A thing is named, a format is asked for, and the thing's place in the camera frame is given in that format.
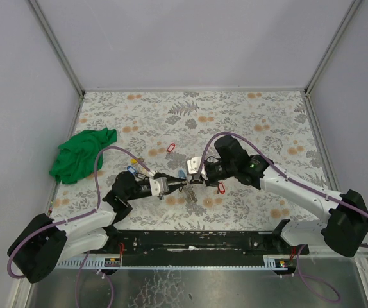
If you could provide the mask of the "red outlined key tag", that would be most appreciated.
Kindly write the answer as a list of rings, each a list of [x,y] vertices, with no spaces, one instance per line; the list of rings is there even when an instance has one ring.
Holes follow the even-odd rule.
[[[171,153],[175,149],[175,147],[175,143],[169,144],[169,146],[167,147],[167,153]]]

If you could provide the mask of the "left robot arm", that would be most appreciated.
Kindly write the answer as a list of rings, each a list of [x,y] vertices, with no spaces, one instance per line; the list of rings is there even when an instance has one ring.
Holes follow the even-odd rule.
[[[41,281],[60,261],[105,247],[113,225],[131,212],[131,200],[163,198],[186,184],[184,178],[165,173],[146,176],[123,171],[107,195],[98,198],[95,208],[59,220],[47,214],[35,216],[7,251],[9,276],[30,283]]]

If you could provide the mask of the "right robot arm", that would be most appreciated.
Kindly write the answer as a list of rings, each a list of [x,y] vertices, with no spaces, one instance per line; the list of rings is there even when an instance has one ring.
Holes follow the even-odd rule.
[[[213,162],[204,156],[188,160],[192,181],[218,186],[235,178],[243,185],[281,196],[316,217],[314,221],[287,221],[281,228],[285,242],[291,246],[326,245],[345,257],[356,254],[368,233],[368,211],[361,194],[332,191],[302,180],[260,153],[248,154],[231,135],[217,139],[214,146],[219,156]]]

